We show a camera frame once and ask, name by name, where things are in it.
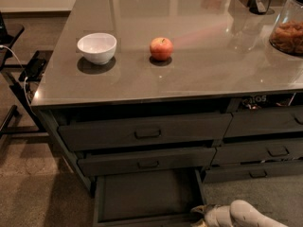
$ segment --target red apple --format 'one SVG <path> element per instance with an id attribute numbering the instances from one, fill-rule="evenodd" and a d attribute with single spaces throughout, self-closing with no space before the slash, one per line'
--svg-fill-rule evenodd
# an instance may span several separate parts
<path id="1" fill-rule="evenodd" d="M 166 61 L 173 50 L 172 42 L 168 38 L 158 37 L 151 41 L 151 56 L 157 61 Z"/>

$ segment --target drawer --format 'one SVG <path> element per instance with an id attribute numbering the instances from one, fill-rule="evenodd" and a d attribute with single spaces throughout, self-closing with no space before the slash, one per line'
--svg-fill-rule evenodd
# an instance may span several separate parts
<path id="1" fill-rule="evenodd" d="M 212 165 L 256 161 L 292 160 L 303 157 L 303 138 L 223 144 Z"/>
<path id="2" fill-rule="evenodd" d="M 285 107 L 233 113 L 225 137 L 303 131 L 303 108 Z"/>
<path id="3" fill-rule="evenodd" d="M 214 148 L 194 147 L 147 150 L 104 155 L 88 155 L 78 160 L 84 176 L 100 176 L 127 172 L 162 170 L 170 168 L 209 166 Z"/>
<path id="4" fill-rule="evenodd" d="M 201 179 L 192 168 L 99 177 L 95 202 L 95 227 L 188 227 Z"/>
<path id="5" fill-rule="evenodd" d="M 303 161 L 264 163 L 245 166 L 212 167 L 206 171 L 204 183 L 217 183 L 267 177 L 303 174 Z"/>
<path id="6" fill-rule="evenodd" d="M 228 113 L 198 113 L 75 122 L 58 131 L 66 146 L 76 151 L 221 139 L 230 120 Z"/>

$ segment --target cabinet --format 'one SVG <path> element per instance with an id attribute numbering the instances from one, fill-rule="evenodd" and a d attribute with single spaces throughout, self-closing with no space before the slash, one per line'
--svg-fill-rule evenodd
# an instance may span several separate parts
<path id="1" fill-rule="evenodd" d="M 151 1 L 77 0 L 32 102 L 95 195 L 96 226 L 188 226 L 202 182 L 303 168 L 303 61 L 268 43 L 278 9 Z M 92 31 L 117 36 L 113 63 L 78 53 Z M 175 42 L 163 64 L 148 49 L 159 34 Z"/>

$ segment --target floor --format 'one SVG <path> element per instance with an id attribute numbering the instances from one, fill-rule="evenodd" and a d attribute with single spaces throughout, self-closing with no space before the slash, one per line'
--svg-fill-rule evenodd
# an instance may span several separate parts
<path id="1" fill-rule="evenodd" d="M 26 28 L 13 47 L 20 61 L 28 61 L 38 49 L 53 49 L 65 21 L 64 16 L 7 18 L 7 23 L 20 23 Z M 2 77 L 0 87 L 0 120 L 10 105 L 17 104 L 22 117 L 12 124 L 32 125 Z M 288 226 L 302 226 L 303 175 L 209 183 L 204 191 L 208 203 L 229 204 L 242 199 Z M 47 135 L 8 135 L 0 139 L 0 227 L 86 227 L 92 226 L 93 212 L 94 200 Z"/>
<path id="2" fill-rule="evenodd" d="M 36 50 L 54 48 L 66 17 L 5 20 L 25 27 L 13 50 L 26 63 Z M 16 104 L 22 116 L 11 123 L 33 125 L 2 76 L 0 87 L 0 120 Z M 94 200 L 46 134 L 0 139 L 0 227 L 87 227 L 93 224 L 93 212 Z"/>

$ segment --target glass jar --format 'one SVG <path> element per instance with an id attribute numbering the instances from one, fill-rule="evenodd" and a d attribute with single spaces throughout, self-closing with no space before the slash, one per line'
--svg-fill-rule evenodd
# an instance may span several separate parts
<path id="1" fill-rule="evenodd" d="M 276 49 L 303 55 L 303 0 L 287 0 L 269 38 Z"/>

